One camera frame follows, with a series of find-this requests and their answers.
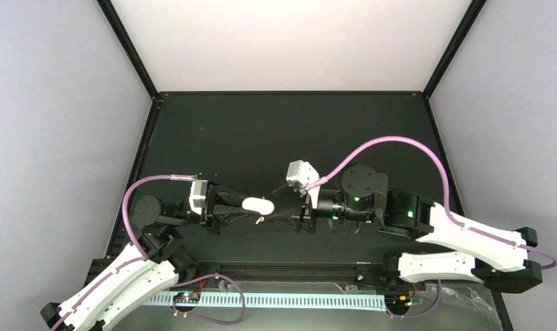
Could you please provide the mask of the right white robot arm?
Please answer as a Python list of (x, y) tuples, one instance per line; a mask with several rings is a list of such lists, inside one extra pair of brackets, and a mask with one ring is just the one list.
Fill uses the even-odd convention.
[(267, 199), (249, 198), (247, 210), (261, 220), (283, 223), (299, 232), (313, 232), (318, 220), (328, 223), (374, 224), (388, 238), (443, 246), (442, 253), (388, 253), (379, 269), (380, 282), (389, 289), (402, 283), (469, 281), (510, 294), (525, 292), (543, 281), (539, 263), (528, 257), (537, 234), (524, 227), (500, 230), (452, 214), (440, 203), (388, 187), (385, 174), (367, 165), (351, 165), (338, 178), (337, 189), (313, 188), (318, 173), (304, 161), (287, 171), (289, 187), (302, 195), (302, 204), (277, 212)]

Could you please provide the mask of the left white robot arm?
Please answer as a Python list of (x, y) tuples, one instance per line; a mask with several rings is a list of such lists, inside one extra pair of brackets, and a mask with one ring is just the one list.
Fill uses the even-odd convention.
[[(130, 214), (128, 201), (135, 189), (159, 180), (190, 183), (188, 199), (167, 205), (156, 197), (143, 197)], [(219, 273), (197, 274), (199, 265), (183, 246), (178, 228), (198, 224), (218, 230), (228, 217), (266, 218), (274, 209), (270, 200), (247, 197), (197, 176), (161, 174), (140, 179), (127, 189), (121, 205), (129, 244), (71, 298), (45, 305), (41, 316), (50, 330), (111, 330), (162, 291), (202, 285), (209, 279), (230, 281)]]

